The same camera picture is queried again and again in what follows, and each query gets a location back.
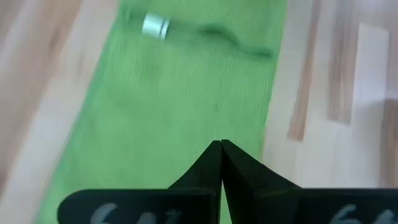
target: green towel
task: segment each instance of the green towel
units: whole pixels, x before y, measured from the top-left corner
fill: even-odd
[[[123,1],[37,223],[56,223],[59,203],[80,189],[167,188],[214,139],[230,139],[259,159],[286,5]],[[225,38],[171,28],[165,41],[149,37],[132,19],[137,9],[217,24],[273,54],[245,54]],[[230,223],[225,202],[221,222]]]

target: green cloth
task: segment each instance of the green cloth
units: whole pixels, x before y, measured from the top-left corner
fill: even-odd
[[[214,139],[259,159],[286,0],[124,1],[103,49],[37,223],[56,223],[72,192],[167,188]],[[268,47],[250,57],[222,39],[142,35],[129,19],[142,9],[178,21],[221,24],[240,41]],[[223,198],[222,223],[230,223]]]

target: wooden floor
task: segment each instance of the wooden floor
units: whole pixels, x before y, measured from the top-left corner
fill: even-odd
[[[0,1],[0,223],[32,221],[117,8]],[[397,15],[395,0],[289,0],[267,166],[302,187],[398,186]]]

